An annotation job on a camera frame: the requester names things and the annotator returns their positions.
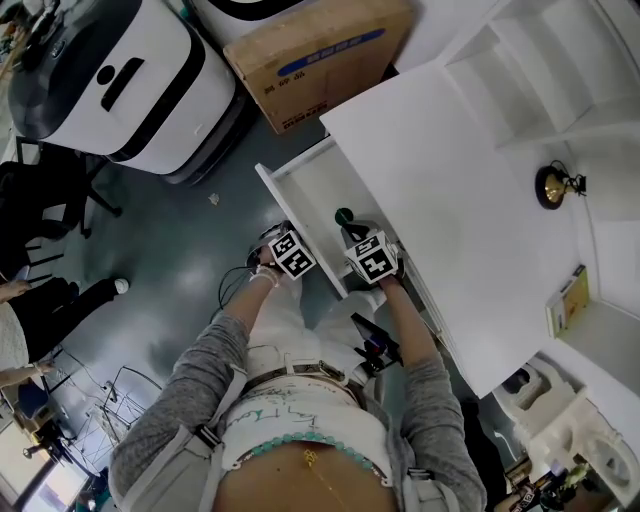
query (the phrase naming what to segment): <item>gray floor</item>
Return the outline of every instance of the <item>gray floor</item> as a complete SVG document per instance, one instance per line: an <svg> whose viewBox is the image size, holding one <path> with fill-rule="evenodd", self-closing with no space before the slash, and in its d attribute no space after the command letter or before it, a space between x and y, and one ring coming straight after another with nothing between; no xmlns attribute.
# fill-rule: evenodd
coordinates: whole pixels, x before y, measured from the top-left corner
<svg viewBox="0 0 640 512"><path fill-rule="evenodd" d="M83 424L86 427L88 409L104 401L102 387L113 381L123 365L160 384L168 378L180 353L217 308L223 274L244 264L247 248L260 232L284 218L254 165L260 162L277 169L323 136L322 126L314 121L290 135L277 136L259 118L213 175L194 188L169 185L152 174L116 166L103 171L96 189L121 206L124 214L114 219L95 209L91 238L84 240L78 233L67 237L62 243L65 257L56 262L53 273L79 281L83 289L101 278L122 276L131 282L131 290L94 313L63 344L88 369L66 354L57 361L72 374L72 381L54 393L72 429L78 432ZM219 196L217 206L210 202L211 194ZM60 243L45 251L59 248ZM303 312L313 325L335 296L319 269L305 276L305 290ZM382 324L388 324L388 312L383 309L380 317ZM450 369L459 398L471 397L455 367ZM392 370L388 382L386 403L399 418L401 369ZM143 406L157 395L152 385L130 372L121 375L117 388ZM496 411L489 410L487 418L489 430L504 423ZM108 451L104 440L101 444L105 448L100 446L102 451L93 457L98 466L106 461Z"/></svg>

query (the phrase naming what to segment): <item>white shelf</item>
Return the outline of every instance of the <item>white shelf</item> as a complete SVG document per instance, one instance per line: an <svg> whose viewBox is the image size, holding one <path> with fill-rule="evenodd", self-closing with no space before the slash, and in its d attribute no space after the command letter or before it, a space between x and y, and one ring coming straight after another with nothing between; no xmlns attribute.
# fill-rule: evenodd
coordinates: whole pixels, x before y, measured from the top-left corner
<svg viewBox="0 0 640 512"><path fill-rule="evenodd" d="M594 7L600 7L605 23L618 36L631 57L631 65L640 67L640 6L635 9L629 0L592 0Z"/></svg>
<svg viewBox="0 0 640 512"><path fill-rule="evenodd" d="M585 114L565 132L556 132L551 123L540 123L501 144L498 148L517 148L537 143L549 144L563 140L572 140L588 135L607 133L625 133L640 122L640 96L612 100L592 105Z"/></svg>
<svg viewBox="0 0 640 512"><path fill-rule="evenodd" d="M591 302L560 338L640 396L640 321L601 302Z"/></svg>
<svg viewBox="0 0 640 512"><path fill-rule="evenodd" d="M445 70L469 111L500 146L550 124L540 99L497 35L485 27Z"/></svg>
<svg viewBox="0 0 640 512"><path fill-rule="evenodd" d="M335 222L339 208L356 218L374 220L388 233L391 227L375 199L331 137L291 160L275 172L261 164L256 171L318 260L342 297L343 279L351 272L346 246Z"/></svg>
<svg viewBox="0 0 640 512"><path fill-rule="evenodd" d="M640 15L627 0L501 0L443 52L495 147L640 123Z"/></svg>

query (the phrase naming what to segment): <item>white machine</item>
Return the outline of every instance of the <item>white machine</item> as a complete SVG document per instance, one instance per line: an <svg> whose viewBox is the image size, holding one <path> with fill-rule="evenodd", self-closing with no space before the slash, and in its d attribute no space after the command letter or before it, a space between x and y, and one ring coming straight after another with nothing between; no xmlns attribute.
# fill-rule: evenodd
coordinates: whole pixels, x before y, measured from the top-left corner
<svg viewBox="0 0 640 512"><path fill-rule="evenodd" d="M162 0L85 2L34 31L9 93L18 131L197 180L238 132L252 103L244 88Z"/></svg>
<svg viewBox="0 0 640 512"><path fill-rule="evenodd" d="M528 378L519 390L505 383L493 395L515 423L515 434L529 454L530 480L535 482L555 467L573 469L580 454L628 506L640 490L640 464L589 401L587 389L576 393L553 366L536 357L519 374Z"/></svg>
<svg viewBox="0 0 640 512"><path fill-rule="evenodd" d="M182 0L220 46L316 0Z"/></svg>

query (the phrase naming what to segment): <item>gray cardigan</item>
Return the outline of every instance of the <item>gray cardigan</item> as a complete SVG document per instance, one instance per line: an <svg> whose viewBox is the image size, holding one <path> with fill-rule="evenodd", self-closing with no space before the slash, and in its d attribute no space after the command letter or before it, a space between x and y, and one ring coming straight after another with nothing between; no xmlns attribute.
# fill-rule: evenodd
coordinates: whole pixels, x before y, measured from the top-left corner
<svg viewBox="0 0 640 512"><path fill-rule="evenodd" d="M193 431L209 422L229 387L230 365L246 368L249 334L242 322L218 315L178 359L158 400L113 451L111 492L121 501L134 482L174 438L180 425ZM464 444L460 405L451 392L440 357L407 368L407 411L401 432L391 425L380 404L367 398L367 411L387 427L398 506L405 510L403 476L409 467L431 470L456 495L460 510L478 512L486 493ZM217 426L220 436L224 418Z"/></svg>

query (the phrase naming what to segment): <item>hand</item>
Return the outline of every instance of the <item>hand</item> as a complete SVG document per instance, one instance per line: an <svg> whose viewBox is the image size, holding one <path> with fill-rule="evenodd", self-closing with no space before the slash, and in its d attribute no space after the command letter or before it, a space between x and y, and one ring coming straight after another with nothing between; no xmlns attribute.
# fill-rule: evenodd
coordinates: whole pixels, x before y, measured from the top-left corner
<svg viewBox="0 0 640 512"><path fill-rule="evenodd" d="M45 373L51 373L56 371L56 367L52 361L45 361L44 363L36 363L34 365L36 370L38 370L42 375Z"/></svg>
<svg viewBox="0 0 640 512"><path fill-rule="evenodd" d="M95 499L92 492L82 491L78 494L76 498L76 503L80 503L80 505L84 505L86 508L89 508L89 502Z"/></svg>
<svg viewBox="0 0 640 512"><path fill-rule="evenodd" d="M31 290L31 285L26 281L11 281L0 285L0 304L19 297L29 290Z"/></svg>
<svg viewBox="0 0 640 512"><path fill-rule="evenodd" d="M274 259L273 253L271 252L271 247L265 245L262 249L260 249L260 265L269 266L275 262L276 260Z"/></svg>
<svg viewBox="0 0 640 512"><path fill-rule="evenodd" d="M388 287L394 286L394 285L402 287L402 285L400 284L396 276L383 277L382 279L380 279L380 281L378 281L378 284L380 285L380 288L382 288L383 290L386 290Z"/></svg>

